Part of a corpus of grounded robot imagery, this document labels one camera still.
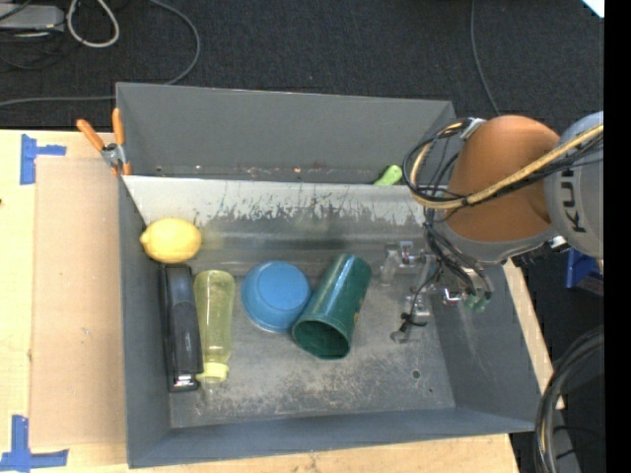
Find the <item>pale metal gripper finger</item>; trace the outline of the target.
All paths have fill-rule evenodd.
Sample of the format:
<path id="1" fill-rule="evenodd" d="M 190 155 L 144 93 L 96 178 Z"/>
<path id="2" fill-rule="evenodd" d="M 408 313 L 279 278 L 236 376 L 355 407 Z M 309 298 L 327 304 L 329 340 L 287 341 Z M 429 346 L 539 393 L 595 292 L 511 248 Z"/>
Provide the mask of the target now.
<path id="1" fill-rule="evenodd" d="M 430 269 L 430 256 L 423 245 L 410 240 L 386 246 L 386 257 L 380 267 L 380 283 L 390 285 L 397 275 L 410 274 L 415 282 L 422 282 Z"/>
<path id="2" fill-rule="evenodd" d="M 431 317 L 431 311 L 422 298 L 408 297 L 399 316 L 400 324 L 390 333 L 390 339 L 395 344 L 418 341 L 421 332 L 428 325 Z"/>

